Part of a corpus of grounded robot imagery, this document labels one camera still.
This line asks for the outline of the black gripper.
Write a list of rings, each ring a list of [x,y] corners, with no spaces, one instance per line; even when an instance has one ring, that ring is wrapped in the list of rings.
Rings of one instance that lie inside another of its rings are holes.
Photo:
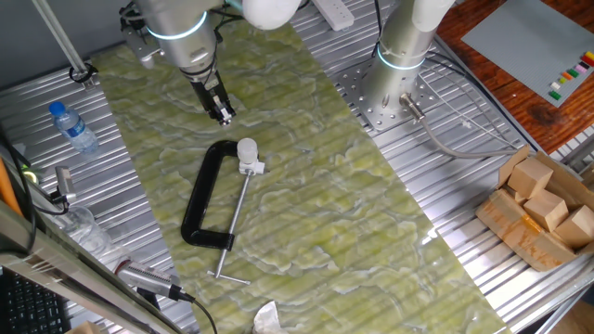
[[[221,126],[231,124],[236,116],[229,100],[221,98],[218,93],[220,80],[217,76],[209,78],[205,83],[191,82],[191,86],[209,117],[216,120]]]

